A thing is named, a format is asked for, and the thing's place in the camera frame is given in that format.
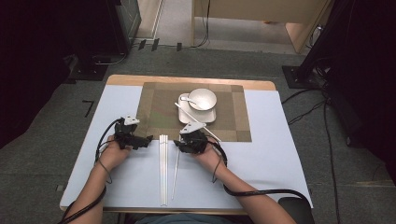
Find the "black stand base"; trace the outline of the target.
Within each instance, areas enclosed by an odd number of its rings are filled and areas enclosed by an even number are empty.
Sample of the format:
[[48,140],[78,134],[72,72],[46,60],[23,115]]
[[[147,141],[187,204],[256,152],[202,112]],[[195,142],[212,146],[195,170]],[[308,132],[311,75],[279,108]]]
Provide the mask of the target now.
[[107,65],[86,63],[75,57],[75,62],[68,78],[74,80],[102,81],[106,70]]

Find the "person's left hand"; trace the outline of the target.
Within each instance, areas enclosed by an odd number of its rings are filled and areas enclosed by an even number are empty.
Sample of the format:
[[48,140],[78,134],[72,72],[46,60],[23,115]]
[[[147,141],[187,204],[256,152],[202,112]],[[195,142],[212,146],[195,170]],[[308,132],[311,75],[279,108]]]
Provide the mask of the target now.
[[122,164],[131,152],[130,147],[121,149],[119,144],[114,140],[114,136],[110,135],[107,138],[106,148],[103,150],[99,163],[102,164],[108,171]]

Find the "dark curtain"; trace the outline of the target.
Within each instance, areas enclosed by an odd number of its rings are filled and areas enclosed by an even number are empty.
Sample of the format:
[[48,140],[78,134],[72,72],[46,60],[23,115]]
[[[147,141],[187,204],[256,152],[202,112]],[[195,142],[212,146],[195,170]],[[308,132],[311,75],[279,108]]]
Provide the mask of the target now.
[[383,161],[396,185],[396,0],[340,0],[337,11],[328,80],[347,143]]
[[0,149],[24,134],[70,70],[89,0],[0,0]]

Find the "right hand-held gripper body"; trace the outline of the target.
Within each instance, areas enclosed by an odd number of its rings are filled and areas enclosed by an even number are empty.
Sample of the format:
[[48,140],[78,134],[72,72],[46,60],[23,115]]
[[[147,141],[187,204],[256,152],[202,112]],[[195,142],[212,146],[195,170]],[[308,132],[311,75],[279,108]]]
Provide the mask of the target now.
[[198,122],[189,122],[180,132],[180,141],[187,143],[192,154],[200,154],[205,151],[207,138],[202,132],[203,125]]

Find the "white square plate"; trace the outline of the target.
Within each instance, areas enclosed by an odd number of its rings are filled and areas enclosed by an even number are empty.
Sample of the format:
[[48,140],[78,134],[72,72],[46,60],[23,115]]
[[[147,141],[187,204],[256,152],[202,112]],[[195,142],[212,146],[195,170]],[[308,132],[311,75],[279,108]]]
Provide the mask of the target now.
[[[188,96],[187,93],[182,93],[179,95],[180,96]],[[212,108],[207,111],[198,111],[193,109],[188,102],[186,101],[181,101],[178,97],[177,103],[182,106],[182,108],[189,112],[191,115],[193,115],[196,119],[198,119],[200,122],[203,123],[211,123],[216,120],[217,113],[216,109]],[[187,116],[185,113],[183,113],[180,109],[178,110],[178,119],[181,123],[187,124],[188,122],[193,122],[193,119],[191,119],[189,116]]]

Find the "person's teal shirt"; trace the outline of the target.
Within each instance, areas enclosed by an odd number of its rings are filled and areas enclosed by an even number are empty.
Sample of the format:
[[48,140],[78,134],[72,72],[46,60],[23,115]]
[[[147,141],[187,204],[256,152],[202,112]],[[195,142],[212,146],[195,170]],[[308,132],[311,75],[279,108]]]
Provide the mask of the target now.
[[201,214],[173,214],[164,216],[143,217],[135,224],[239,224],[226,217],[217,217]]

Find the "brown woven placemat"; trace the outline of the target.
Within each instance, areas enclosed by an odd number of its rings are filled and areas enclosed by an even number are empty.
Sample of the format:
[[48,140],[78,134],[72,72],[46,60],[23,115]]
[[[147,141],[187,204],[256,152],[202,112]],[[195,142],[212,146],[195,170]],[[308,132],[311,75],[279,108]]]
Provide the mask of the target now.
[[135,116],[140,123],[134,133],[153,135],[155,139],[167,134],[170,139],[178,139],[186,124],[179,121],[179,108],[174,103],[180,94],[199,88],[209,89],[217,96],[216,120],[206,123],[206,127],[222,142],[251,142],[244,88],[238,85],[146,82]]

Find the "person's right hand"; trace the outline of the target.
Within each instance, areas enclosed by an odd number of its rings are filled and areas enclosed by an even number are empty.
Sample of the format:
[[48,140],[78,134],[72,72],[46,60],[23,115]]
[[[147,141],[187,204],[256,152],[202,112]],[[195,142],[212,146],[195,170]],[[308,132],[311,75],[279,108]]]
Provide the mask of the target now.
[[205,146],[205,151],[200,154],[193,154],[192,156],[203,166],[209,173],[214,174],[217,167],[222,161],[220,154],[213,148],[215,140],[213,138],[208,139],[208,143]]

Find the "black metal stand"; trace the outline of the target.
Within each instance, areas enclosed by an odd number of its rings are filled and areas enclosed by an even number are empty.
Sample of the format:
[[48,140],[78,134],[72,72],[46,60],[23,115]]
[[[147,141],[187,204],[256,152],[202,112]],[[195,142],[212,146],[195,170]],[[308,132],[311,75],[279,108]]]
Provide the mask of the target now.
[[320,63],[331,61],[347,43],[350,20],[356,0],[335,0],[330,18],[324,31],[309,51],[300,66],[282,66],[290,89],[318,89],[314,68]]

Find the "row of white chopsticks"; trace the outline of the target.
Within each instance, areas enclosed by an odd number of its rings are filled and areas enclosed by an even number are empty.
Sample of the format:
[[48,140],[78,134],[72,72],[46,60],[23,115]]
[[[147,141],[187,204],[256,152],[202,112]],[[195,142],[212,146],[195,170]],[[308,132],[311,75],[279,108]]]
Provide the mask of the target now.
[[168,168],[168,136],[161,134],[159,138],[159,156],[160,156],[160,206],[167,205],[167,168]]

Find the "white bowl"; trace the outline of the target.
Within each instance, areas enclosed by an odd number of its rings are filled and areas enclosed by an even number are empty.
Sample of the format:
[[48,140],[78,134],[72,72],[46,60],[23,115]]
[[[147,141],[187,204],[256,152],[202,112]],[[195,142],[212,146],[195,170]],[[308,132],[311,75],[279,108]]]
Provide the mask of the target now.
[[212,109],[217,103],[216,94],[209,89],[195,89],[188,94],[189,105],[198,111]]

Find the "black rounded pad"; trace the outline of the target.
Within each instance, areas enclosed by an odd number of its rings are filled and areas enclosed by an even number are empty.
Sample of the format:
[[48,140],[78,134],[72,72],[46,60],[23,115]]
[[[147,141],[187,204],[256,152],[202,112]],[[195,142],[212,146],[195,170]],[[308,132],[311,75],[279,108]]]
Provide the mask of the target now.
[[310,204],[301,198],[283,197],[278,203],[297,224],[315,224]]

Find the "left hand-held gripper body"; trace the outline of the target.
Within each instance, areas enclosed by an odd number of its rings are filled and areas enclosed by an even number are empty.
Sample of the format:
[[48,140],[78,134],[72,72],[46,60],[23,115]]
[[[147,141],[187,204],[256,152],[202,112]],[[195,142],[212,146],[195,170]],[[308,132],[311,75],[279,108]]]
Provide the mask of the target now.
[[119,144],[121,149],[133,147],[136,145],[134,131],[137,128],[139,119],[127,116],[120,118],[115,124],[114,140]]

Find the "white plastic chopstick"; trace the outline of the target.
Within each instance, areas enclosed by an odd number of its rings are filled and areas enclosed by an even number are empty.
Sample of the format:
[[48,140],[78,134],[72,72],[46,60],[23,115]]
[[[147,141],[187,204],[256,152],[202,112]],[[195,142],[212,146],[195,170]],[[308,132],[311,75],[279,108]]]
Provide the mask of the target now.
[[178,103],[174,103],[175,106],[177,106],[183,113],[185,113],[187,116],[189,116],[191,119],[193,119],[195,122],[201,123],[203,126],[201,128],[204,128],[209,134],[211,134],[217,141],[221,142],[221,140],[214,134],[212,133],[207,127],[205,123],[200,122],[198,119],[196,119],[193,115],[191,115],[189,112],[185,111],[181,105]]
[[179,158],[180,158],[180,151],[177,152],[177,157],[176,157],[176,164],[175,164],[175,171],[174,171],[174,179],[173,179],[173,185],[172,185],[172,194],[171,194],[171,200],[172,200],[172,201],[175,199],[175,194],[176,194],[177,173],[178,173],[178,166],[179,166]]

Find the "dark cabinet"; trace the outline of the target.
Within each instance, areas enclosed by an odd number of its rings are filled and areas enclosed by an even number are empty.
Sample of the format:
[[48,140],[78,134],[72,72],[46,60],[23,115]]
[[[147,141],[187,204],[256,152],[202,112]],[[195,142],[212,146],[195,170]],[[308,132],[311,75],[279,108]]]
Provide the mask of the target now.
[[106,0],[117,53],[128,54],[141,23],[137,0]]

